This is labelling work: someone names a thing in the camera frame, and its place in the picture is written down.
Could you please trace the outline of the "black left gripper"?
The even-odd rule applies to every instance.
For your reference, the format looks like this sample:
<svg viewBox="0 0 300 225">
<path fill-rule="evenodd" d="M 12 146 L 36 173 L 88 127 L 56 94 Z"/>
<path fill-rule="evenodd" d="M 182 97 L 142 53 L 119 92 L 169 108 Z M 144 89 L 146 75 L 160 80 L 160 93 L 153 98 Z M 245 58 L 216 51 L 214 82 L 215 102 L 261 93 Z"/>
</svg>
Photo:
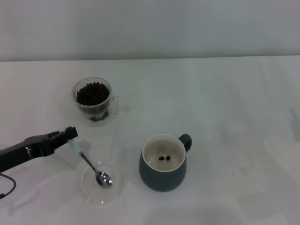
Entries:
<svg viewBox="0 0 300 225">
<path fill-rule="evenodd" d="M 78 136 L 75 127 L 46 135 L 26 138 L 21 143 L 0 151 L 0 172 L 4 172 L 35 158 L 49 156 L 56 149 Z"/>
</svg>

